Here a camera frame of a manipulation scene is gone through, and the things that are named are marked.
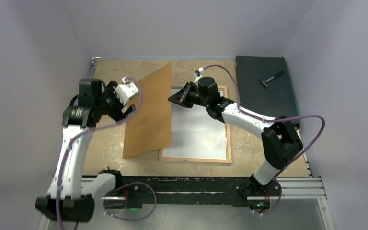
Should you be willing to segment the brown cardboard backing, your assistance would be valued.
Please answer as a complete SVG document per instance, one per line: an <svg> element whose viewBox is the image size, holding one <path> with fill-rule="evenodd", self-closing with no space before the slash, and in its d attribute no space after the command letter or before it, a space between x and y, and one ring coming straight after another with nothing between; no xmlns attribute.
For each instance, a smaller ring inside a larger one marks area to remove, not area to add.
<svg viewBox="0 0 368 230"><path fill-rule="evenodd" d="M122 158L127 159L171 145L172 109L168 98L171 96L172 67L166 64L139 80L142 92L129 104L138 108L134 117L126 122Z"/></svg>

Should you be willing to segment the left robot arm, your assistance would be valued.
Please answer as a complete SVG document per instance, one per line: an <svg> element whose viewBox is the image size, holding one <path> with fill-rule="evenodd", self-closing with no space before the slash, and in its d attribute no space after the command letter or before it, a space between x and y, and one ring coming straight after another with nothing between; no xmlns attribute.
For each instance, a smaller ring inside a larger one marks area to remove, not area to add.
<svg viewBox="0 0 368 230"><path fill-rule="evenodd" d="M118 196L124 183L118 170L105 169L87 185L82 184L83 167L94 132L106 115L111 127L129 121L140 106L129 104L135 96L142 98L139 82L124 77L120 83L112 80L82 79L79 91L62 115L62 147L57 168L44 196L35 201L35 208L50 220L87 223L92 219L95 200L107 192Z"/></svg>

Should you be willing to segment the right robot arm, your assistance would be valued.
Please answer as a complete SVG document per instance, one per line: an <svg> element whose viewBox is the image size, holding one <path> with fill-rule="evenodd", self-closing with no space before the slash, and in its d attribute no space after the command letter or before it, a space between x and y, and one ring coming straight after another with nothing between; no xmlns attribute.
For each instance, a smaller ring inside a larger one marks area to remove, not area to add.
<svg viewBox="0 0 368 230"><path fill-rule="evenodd" d="M238 103L222 96L212 77L202 77L197 82L185 84L168 101L184 108L202 106L208 115L225 124L235 125L259 137L263 143L265 161L251 176L250 189L261 195L281 170L285 169L303 149L294 125L281 117L264 118L252 111L242 112Z"/></svg>

